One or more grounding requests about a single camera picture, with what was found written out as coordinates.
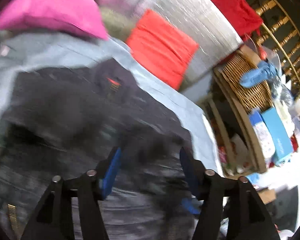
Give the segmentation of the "dark grey puffer jacket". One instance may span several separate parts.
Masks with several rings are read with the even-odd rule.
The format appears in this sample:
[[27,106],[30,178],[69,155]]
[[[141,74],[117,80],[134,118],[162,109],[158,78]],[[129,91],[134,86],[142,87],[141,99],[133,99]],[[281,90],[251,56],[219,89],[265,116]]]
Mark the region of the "dark grey puffer jacket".
[[110,239],[189,239],[194,220],[179,161],[191,135],[114,59],[92,68],[19,72],[0,114],[0,226],[22,234],[55,175],[80,176],[122,151],[101,205]]

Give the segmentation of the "gold railing bed frame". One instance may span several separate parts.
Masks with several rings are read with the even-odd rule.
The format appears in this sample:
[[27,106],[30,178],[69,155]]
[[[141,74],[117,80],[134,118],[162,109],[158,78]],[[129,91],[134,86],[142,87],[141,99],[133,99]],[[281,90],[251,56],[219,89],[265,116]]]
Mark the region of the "gold railing bed frame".
[[261,16],[259,45],[278,53],[286,84],[300,99],[300,0],[246,0]]

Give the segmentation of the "blue cardboard box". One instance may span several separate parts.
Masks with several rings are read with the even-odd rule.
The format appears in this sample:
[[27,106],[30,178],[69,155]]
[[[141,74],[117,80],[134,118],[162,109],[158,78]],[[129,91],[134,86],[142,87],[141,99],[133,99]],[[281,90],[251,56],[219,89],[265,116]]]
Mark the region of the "blue cardboard box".
[[275,153],[272,157],[272,161],[278,166],[286,161],[287,157],[293,153],[293,145],[274,107],[261,113],[261,116],[269,130],[275,146]]

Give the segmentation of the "silver quilted headboard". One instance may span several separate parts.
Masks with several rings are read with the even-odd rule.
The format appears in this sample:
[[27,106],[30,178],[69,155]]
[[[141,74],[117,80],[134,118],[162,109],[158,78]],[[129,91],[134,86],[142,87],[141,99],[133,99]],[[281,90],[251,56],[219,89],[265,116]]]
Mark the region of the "silver quilted headboard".
[[199,48],[180,90],[194,85],[242,44],[238,33],[210,0],[96,0],[111,35],[126,38],[147,9],[193,38]]

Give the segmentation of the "blue cloth on basket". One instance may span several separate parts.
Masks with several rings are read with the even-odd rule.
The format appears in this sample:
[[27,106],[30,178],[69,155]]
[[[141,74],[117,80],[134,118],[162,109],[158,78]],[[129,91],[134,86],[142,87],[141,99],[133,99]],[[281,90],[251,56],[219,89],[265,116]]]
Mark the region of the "blue cloth on basket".
[[277,76],[277,69],[269,61],[260,61],[256,69],[244,73],[239,84],[244,88],[251,88],[263,81],[271,80]]

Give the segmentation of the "white blue patterned box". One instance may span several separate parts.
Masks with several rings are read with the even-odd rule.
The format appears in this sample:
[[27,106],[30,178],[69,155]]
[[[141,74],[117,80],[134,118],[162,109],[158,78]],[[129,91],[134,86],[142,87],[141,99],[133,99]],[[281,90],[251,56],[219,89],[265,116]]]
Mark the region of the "white blue patterned box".
[[254,132],[256,133],[264,158],[271,158],[275,153],[275,145],[269,129],[264,123],[259,111],[253,110],[249,114],[249,120],[254,129]]

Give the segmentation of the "light blue bed sheet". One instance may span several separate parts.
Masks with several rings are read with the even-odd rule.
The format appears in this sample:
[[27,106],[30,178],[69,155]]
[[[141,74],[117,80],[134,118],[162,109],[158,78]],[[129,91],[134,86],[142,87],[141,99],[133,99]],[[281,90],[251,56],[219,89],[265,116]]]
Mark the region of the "light blue bed sheet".
[[137,63],[128,46],[115,38],[82,40],[64,33],[29,32],[3,41],[0,48],[0,115],[10,100],[17,72],[43,67],[92,67],[110,58],[129,70],[141,89],[176,114],[183,128],[191,134],[194,157],[206,168],[221,174],[216,140],[203,110]]

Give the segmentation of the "magenta pillow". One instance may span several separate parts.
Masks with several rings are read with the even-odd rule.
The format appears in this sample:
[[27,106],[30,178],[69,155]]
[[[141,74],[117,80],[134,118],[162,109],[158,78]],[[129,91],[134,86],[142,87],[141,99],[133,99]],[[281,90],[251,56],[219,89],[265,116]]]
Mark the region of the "magenta pillow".
[[0,12],[0,30],[30,28],[108,39],[94,0],[12,0]]

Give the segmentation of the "wicker basket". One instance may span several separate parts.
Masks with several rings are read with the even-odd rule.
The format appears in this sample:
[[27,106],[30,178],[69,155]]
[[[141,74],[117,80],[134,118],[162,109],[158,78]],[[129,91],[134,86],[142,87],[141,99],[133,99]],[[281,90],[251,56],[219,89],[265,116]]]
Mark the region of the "wicker basket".
[[264,112],[273,106],[271,91],[267,81],[256,84],[247,79],[248,74],[257,69],[243,53],[236,52],[221,69],[221,75],[247,113],[254,109]]

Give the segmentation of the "orange-red pillow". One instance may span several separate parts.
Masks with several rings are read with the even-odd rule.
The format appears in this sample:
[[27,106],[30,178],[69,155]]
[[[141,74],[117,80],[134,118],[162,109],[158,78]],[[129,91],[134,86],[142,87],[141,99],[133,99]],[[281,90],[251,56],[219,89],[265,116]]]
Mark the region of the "orange-red pillow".
[[147,9],[126,40],[132,57],[178,90],[199,44],[157,12]]

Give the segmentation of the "dark red cloth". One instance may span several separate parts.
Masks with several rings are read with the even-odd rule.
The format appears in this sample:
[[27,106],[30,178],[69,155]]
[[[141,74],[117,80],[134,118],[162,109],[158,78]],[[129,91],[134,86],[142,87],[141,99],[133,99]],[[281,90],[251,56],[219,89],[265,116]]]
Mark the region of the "dark red cloth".
[[211,0],[241,38],[260,28],[263,20],[245,0]]

